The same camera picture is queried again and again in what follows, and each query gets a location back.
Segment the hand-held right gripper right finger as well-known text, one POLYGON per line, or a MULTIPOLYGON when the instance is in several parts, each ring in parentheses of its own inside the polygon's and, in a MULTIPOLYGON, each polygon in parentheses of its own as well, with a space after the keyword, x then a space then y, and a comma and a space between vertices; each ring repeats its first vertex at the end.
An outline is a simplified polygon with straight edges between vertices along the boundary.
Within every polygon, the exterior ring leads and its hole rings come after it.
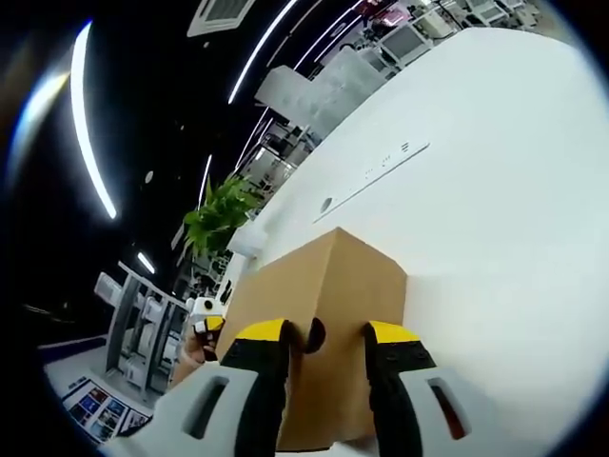
POLYGON ((439 367, 419 336, 399 325, 363 327, 370 408, 382 456, 480 456, 481 398, 439 367))

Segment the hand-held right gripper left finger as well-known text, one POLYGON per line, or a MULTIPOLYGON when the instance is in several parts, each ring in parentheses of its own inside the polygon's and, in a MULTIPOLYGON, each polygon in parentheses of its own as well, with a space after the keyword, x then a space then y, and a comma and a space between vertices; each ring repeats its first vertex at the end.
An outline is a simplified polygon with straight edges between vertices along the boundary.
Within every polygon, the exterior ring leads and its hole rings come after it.
POLYGON ((145 456, 273 456, 292 344, 286 319, 240 331, 218 365, 190 373, 142 429, 145 456))

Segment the person's left hand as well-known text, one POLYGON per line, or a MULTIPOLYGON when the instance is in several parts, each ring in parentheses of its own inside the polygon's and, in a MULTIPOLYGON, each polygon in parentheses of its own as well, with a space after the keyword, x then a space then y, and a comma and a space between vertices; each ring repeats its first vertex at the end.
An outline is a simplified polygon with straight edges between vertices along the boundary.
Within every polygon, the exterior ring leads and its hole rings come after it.
POLYGON ((200 343, 195 333, 186 336, 181 349, 181 360, 192 367, 206 362, 206 346, 200 343))

